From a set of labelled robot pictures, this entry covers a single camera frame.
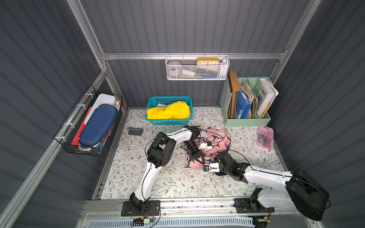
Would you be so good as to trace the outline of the pink shark print shorts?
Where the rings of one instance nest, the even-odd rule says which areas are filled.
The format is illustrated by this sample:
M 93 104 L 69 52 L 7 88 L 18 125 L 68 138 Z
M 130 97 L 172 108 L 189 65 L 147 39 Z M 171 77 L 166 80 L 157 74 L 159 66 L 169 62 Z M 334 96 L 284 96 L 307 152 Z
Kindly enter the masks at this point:
M 215 157 L 221 152 L 228 152 L 231 147 L 231 137 L 225 128 L 199 126 L 200 133 L 194 140 L 199 147 L 202 141 L 211 141 L 212 149 L 202 149 L 205 154 L 205 164 L 214 163 Z M 189 150 L 185 156 L 185 168 L 202 169 L 204 164 L 195 161 Z

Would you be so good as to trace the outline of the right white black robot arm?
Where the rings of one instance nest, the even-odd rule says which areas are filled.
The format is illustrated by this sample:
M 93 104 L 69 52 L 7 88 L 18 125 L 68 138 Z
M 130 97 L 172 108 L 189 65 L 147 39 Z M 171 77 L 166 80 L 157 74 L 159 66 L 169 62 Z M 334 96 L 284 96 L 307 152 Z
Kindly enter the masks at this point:
M 279 172 L 238 163 L 228 152 L 220 152 L 213 162 L 203 166 L 205 172 L 228 175 L 235 181 L 256 184 L 250 196 L 253 211 L 269 208 L 296 209 L 303 216 L 321 221 L 331 207 L 329 192 L 304 170 Z

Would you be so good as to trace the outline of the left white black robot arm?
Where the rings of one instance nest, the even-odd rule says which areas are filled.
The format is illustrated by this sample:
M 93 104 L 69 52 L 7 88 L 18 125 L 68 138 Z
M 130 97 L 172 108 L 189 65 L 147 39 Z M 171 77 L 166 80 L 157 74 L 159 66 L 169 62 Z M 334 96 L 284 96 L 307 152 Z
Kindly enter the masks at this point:
M 204 164 L 204 153 L 199 149 L 195 140 L 200 135 L 200 128 L 185 125 L 182 129 L 165 134 L 159 132 L 147 150 L 147 166 L 142 180 L 129 198 L 132 207 L 139 213 L 147 208 L 147 202 L 151 196 L 152 187 L 159 172 L 169 163 L 175 146 L 185 143 L 188 151 L 197 162 Z

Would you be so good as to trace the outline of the tape roll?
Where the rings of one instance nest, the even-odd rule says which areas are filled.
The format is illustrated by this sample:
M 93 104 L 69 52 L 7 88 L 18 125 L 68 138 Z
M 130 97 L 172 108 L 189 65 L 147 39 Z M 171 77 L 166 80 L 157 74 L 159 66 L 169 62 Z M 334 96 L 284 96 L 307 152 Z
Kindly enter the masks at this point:
M 166 64 L 167 75 L 170 78 L 178 78 L 182 73 L 182 64 L 179 61 L 170 61 Z

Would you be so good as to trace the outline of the floral table mat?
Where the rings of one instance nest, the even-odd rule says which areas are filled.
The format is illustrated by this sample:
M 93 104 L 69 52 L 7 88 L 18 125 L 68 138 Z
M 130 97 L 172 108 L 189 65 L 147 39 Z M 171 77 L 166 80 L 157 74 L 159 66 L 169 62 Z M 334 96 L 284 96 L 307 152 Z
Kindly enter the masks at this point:
M 143 128 L 143 134 L 129 135 L 128 127 Z M 178 129 L 173 125 L 153 125 L 145 120 L 145 110 L 131 109 L 103 185 L 101 199 L 128 199 L 137 189 L 146 169 L 145 149 L 159 132 L 171 133 Z M 228 132 L 231 155 L 236 161 L 248 161 L 254 166 L 275 171 L 287 169 L 276 149 L 268 151 L 256 145 L 256 127 L 232 127 L 228 128 Z M 255 185 L 234 181 L 229 176 L 219 177 L 200 169 L 185 168 L 185 156 L 185 150 L 178 145 L 155 181 L 151 193 L 153 199 L 242 197 L 255 189 Z

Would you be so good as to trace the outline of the yellow cloth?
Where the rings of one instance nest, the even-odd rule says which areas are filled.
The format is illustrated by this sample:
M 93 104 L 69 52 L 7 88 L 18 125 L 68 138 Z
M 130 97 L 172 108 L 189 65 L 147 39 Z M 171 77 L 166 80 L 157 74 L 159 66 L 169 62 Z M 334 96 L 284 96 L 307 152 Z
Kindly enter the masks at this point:
M 188 119 L 191 116 L 191 111 L 186 102 L 177 101 L 166 106 L 149 108 L 146 114 L 149 120 Z

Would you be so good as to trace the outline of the pink transparent box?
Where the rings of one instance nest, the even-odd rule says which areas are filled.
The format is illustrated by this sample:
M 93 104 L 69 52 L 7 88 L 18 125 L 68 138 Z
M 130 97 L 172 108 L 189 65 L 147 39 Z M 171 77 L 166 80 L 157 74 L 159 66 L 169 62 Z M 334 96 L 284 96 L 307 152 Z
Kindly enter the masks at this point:
M 257 135 L 257 146 L 265 149 L 272 150 L 274 143 L 274 130 L 270 127 L 259 126 Z

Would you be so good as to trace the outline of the teal plastic basket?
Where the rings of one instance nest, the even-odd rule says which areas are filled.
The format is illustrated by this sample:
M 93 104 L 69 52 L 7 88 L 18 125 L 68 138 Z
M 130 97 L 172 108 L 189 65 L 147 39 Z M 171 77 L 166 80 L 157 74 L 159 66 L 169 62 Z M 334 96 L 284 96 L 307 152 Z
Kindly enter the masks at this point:
M 145 120 L 153 125 L 186 125 L 193 118 L 191 97 L 150 97 Z

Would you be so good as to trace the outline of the papers stack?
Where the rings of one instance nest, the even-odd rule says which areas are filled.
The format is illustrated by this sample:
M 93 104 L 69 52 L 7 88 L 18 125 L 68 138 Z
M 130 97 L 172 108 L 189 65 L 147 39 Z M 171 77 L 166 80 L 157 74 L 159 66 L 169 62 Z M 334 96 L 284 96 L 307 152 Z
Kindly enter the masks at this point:
M 253 92 L 252 87 L 249 85 L 248 81 L 246 79 L 243 79 L 240 83 L 240 86 L 245 93 L 246 97 L 248 98 L 248 101 L 251 105 L 250 111 L 248 113 L 248 118 L 255 119 L 257 118 L 257 105 L 258 105 L 258 99 Z

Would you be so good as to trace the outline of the green file organizer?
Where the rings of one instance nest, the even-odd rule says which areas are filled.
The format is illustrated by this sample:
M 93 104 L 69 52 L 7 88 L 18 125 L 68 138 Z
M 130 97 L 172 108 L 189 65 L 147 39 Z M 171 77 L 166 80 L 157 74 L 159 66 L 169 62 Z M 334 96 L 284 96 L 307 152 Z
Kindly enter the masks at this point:
M 252 87 L 252 89 L 254 89 L 255 92 L 259 91 L 259 86 L 260 86 L 259 80 L 260 79 L 266 79 L 269 82 L 272 82 L 270 78 L 238 78 L 239 82 L 241 82 L 244 79 L 248 82 L 248 84 Z M 267 126 L 268 125 L 268 123 L 271 120 L 269 112 L 267 112 L 263 118 L 228 119 L 228 117 L 227 117 L 228 111 L 225 108 L 228 88 L 229 88 L 229 80 L 226 79 L 224 82 L 221 99 L 220 99 L 220 105 L 219 105 L 221 108 L 223 122 L 226 127 L 251 127 L 251 126 L 260 126 L 260 125 Z

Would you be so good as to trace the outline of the blue folder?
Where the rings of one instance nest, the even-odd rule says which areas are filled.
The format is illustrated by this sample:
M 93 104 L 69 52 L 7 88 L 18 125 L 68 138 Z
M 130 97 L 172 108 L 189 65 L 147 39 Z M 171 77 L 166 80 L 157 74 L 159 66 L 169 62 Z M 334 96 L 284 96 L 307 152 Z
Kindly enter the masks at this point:
M 238 119 L 248 118 L 248 113 L 251 108 L 251 103 L 249 102 L 246 94 L 240 90 L 236 93 L 235 102 L 235 112 Z

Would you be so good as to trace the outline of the brown cardboard board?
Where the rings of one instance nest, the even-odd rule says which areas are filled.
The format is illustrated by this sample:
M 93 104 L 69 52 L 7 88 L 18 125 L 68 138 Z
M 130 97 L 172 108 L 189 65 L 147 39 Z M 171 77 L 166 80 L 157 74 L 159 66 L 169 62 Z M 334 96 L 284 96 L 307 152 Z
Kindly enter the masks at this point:
M 240 91 L 240 83 L 238 80 L 238 76 L 236 71 L 230 70 L 229 71 L 229 83 L 232 91 L 232 97 L 231 97 L 231 109 L 229 112 L 229 119 L 233 119 L 234 117 L 234 109 L 235 109 L 235 102 L 236 102 L 236 94 Z

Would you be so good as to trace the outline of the yellow clock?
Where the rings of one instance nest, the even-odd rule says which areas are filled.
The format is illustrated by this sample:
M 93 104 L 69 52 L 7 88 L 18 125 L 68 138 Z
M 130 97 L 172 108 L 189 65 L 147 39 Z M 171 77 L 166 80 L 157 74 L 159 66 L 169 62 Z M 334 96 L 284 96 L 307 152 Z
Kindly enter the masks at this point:
M 220 65 L 219 58 L 216 57 L 199 57 L 196 60 L 197 66 Z

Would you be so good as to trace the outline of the white plastic container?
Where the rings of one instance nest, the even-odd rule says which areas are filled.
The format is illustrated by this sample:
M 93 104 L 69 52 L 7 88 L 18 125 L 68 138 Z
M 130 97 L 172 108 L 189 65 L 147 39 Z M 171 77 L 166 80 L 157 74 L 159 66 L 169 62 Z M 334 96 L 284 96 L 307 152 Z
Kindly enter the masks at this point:
M 87 124 L 94 111 L 103 104 L 113 105 L 116 101 L 116 97 L 108 94 L 99 94 L 94 104 L 89 108 L 86 117 L 83 121 L 84 125 Z

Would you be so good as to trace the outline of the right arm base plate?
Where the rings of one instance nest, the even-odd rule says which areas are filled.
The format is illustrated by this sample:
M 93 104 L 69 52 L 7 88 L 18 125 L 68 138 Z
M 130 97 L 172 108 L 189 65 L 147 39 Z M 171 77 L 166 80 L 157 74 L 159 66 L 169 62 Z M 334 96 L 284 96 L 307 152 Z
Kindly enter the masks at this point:
M 275 212 L 273 207 L 264 208 L 257 200 L 249 198 L 235 198 L 233 207 L 238 214 L 243 213 L 267 213 L 271 214 Z

